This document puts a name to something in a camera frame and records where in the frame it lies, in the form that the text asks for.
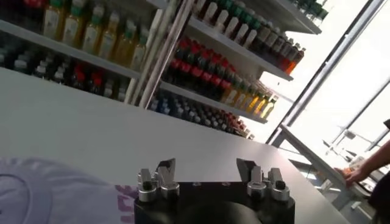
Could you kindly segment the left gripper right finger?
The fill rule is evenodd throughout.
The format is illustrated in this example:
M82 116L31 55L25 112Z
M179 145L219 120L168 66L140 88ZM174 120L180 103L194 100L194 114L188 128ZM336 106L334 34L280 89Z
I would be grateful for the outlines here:
M256 200L270 197L272 200L279 202L289 200L290 190L284 182L279 168L272 167L265 177L261 166L258 166L254 161L237 158L236 165L241 180L247 183L249 197Z

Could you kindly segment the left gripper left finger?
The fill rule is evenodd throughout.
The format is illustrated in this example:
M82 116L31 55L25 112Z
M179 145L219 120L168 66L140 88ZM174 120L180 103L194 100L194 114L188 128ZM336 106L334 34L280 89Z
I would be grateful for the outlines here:
M149 169L141 169L137 174L138 200L152 203L158 196L167 201L176 201L180 195L180 184L174 180L175 158L160 161L154 174Z

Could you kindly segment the person's bare hand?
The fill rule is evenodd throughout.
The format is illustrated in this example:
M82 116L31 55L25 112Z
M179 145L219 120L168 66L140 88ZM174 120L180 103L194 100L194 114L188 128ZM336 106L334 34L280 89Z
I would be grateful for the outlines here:
M342 170L342 175L346 181L347 187L350 187L353 183L363 181L368 176L368 174L362 168L355 170L345 168Z

